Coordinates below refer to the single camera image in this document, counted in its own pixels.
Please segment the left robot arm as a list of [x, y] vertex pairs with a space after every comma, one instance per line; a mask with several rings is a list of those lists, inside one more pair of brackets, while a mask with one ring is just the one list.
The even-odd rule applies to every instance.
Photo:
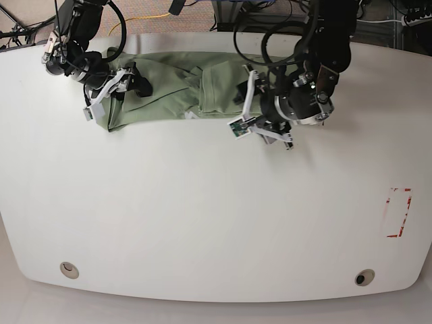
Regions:
[[[261, 41], [262, 61], [247, 59], [247, 81], [237, 86], [241, 114], [229, 123], [237, 139], [258, 134], [266, 144], [293, 147], [293, 125], [322, 124], [334, 110], [331, 96], [350, 65], [350, 38], [356, 30], [357, 1], [311, 1], [305, 21], [272, 26]], [[284, 28], [302, 32], [294, 52], [280, 61], [267, 44]]]

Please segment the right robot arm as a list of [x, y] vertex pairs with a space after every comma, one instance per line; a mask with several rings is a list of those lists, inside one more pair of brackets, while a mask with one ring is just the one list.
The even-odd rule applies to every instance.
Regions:
[[[89, 42], [101, 25], [104, 6], [109, 6], [119, 18], [121, 40], [119, 47], [108, 57], [98, 51], [89, 51]], [[108, 97], [122, 99], [133, 91], [138, 97], [153, 94], [151, 83], [141, 76], [136, 63], [127, 63], [113, 70], [110, 63], [119, 58], [126, 45], [126, 20], [112, 1], [54, 2], [54, 29], [44, 47], [42, 64], [54, 76], [64, 75], [83, 85], [86, 119], [100, 119], [105, 115], [102, 100]]]

